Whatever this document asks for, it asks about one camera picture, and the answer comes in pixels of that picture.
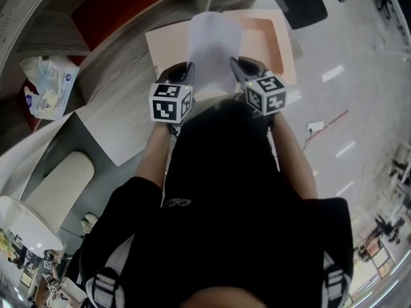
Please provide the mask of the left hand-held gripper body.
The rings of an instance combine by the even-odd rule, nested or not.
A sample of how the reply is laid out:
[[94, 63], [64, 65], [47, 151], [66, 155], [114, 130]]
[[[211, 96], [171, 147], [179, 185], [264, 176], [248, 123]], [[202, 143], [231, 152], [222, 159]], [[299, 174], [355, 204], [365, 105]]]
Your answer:
[[150, 87], [150, 117], [166, 123], [172, 137], [178, 137], [192, 107], [193, 87], [173, 83], [153, 83]]

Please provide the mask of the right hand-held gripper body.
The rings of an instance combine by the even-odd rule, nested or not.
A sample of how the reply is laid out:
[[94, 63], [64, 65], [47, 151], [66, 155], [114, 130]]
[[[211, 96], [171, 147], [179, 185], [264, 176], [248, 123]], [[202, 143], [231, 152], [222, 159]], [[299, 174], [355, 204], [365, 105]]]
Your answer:
[[286, 106], [286, 88], [275, 75], [246, 81], [244, 92], [247, 104], [263, 116], [274, 114]]

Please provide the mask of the pink folder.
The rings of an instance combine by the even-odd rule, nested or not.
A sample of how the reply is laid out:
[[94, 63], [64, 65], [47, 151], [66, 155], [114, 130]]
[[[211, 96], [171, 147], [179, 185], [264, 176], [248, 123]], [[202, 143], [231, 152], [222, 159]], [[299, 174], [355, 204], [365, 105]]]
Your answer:
[[[270, 71], [278, 74], [287, 86], [297, 83], [292, 46], [280, 10], [233, 10], [222, 14], [241, 25], [239, 56], [262, 62]], [[179, 22], [146, 33], [157, 74], [188, 61], [189, 22]], [[233, 94], [238, 91], [237, 84]], [[215, 98], [223, 99], [233, 94]]]

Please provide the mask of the white A4 paper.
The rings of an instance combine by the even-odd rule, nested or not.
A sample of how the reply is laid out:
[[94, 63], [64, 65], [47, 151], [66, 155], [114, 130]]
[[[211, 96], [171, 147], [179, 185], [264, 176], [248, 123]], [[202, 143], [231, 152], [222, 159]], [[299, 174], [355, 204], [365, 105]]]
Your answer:
[[241, 25], [219, 12], [204, 12], [189, 22], [188, 62], [195, 66], [197, 101], [233, 94], [237, 82], [230, 59], [239, 56]]

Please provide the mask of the person's right forearm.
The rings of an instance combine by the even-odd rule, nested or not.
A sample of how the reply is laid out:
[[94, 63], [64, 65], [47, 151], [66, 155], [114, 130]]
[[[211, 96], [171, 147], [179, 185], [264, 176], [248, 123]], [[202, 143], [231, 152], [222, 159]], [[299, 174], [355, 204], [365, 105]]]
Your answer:
[[301, 199], [318, 199], [311, 166], [281, 112], [274, 114], [270, 131], [280, 172]]

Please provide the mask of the person's left forearm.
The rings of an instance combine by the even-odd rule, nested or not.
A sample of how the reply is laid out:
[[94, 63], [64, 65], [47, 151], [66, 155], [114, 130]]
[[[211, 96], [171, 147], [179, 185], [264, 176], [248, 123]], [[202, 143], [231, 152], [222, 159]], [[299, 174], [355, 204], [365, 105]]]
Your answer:
[[167, 123], [155, 123], [135, 173], [136, 177], [144, 178], [158, 186], [162, 193], [175, 141]]

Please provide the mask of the grey wooden shelf desk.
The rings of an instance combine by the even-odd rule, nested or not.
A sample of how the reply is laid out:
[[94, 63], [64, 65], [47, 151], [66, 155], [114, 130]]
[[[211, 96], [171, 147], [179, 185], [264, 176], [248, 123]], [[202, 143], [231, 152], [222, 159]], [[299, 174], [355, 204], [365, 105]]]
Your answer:
[[70, 110], [111, 160], [139, 153], [150, 131], [148, 90], [160, 73], [146, 33], [254, 0], [0, 0], [0, 174], [30, 158], [60, 126], [25, 104], [26, 57], [68, 57], [80, 72]]

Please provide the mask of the person's black t-shirt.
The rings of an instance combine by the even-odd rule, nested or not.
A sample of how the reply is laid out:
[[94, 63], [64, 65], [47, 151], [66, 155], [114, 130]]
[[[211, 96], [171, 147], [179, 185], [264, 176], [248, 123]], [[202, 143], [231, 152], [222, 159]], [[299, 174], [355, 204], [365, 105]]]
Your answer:
[[268, 308], [343, 308], [347, 201], [299, 197], [280, 172], [273, 117], [222, 101], [183, 124], [164, 193], [135, 175], [112, 193], [80, 250], [92, 308], [179, 308], [209, 287]]

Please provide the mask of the plastic bag of tissues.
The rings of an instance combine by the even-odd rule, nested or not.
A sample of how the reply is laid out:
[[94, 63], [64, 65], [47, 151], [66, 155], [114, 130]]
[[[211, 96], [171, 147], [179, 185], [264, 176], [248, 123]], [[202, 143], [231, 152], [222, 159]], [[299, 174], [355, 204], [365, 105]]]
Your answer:
[[60, 119], [66, 110], [79, 67], [66, 56], [27, 57], [20, 67], [36, 90], [24, 88], [31, 115], [51, 121]]

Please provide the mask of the black chair base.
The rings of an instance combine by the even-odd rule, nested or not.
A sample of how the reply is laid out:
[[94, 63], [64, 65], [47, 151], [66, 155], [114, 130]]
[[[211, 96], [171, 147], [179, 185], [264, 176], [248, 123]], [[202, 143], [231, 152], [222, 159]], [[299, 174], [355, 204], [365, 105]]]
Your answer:
[[374, 0], [374, 2], [377, 10], [381, 12], [387, 20], [390, 20], [390, 5], [392, 4], [391, 0]]

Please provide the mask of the yellow flowers in vase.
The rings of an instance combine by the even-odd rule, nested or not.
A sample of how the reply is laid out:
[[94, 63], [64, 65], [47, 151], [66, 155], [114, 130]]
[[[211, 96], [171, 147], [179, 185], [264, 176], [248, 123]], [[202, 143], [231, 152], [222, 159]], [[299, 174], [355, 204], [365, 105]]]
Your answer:
[[6, 234], [0, 229], [0, 251], [4, 252], [8, 258], [16, 258], [15, 249], [7, 238]]

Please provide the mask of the white round table ribbed pedestal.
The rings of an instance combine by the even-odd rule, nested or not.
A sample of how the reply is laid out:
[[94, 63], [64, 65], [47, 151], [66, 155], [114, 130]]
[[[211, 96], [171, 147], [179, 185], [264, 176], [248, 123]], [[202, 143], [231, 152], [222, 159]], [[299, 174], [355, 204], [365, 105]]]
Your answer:
[[70, 153], [30, 194], [26, 201], [0, 196], [0, 228], [9, 230], [41, 257], [60, 251], [57, 235], [72, 206], [94, 176], [94, 164], [84, 153]]

